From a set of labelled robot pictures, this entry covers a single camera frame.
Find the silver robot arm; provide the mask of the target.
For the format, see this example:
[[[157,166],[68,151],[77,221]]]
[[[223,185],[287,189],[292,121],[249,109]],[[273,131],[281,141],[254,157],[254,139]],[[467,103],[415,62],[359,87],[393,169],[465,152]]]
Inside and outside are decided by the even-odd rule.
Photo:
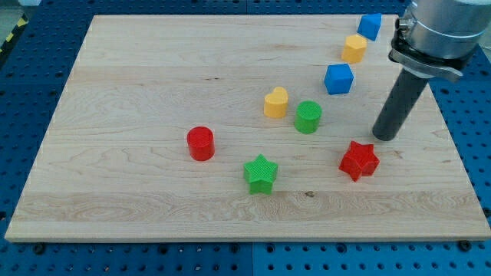
[[[452,82],[490,23],[490,0],[413,0],[395,21],[389,58],[420,78]]]

